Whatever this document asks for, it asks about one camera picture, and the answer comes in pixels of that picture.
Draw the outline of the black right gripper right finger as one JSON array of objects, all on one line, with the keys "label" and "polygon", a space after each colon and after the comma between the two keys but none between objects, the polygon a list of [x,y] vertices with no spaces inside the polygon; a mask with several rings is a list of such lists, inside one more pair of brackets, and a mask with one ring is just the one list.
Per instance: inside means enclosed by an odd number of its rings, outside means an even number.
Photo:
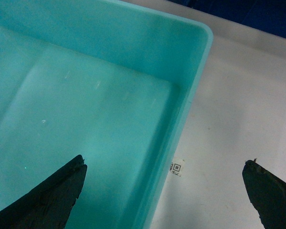
[{"label": "black right gripper right finger", "polygon": [[253,160],[245,162],[242,177],[264,228],[286,229],[286,182]]}]

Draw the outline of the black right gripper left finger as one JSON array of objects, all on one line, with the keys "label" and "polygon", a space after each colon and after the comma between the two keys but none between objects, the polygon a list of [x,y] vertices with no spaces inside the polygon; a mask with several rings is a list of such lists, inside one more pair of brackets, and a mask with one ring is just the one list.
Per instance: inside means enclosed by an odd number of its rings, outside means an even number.
[{"label": "black right gripper left finger", "polygon": [[0,211],[0,229],[63,229],[84,185],[82,155]]}]

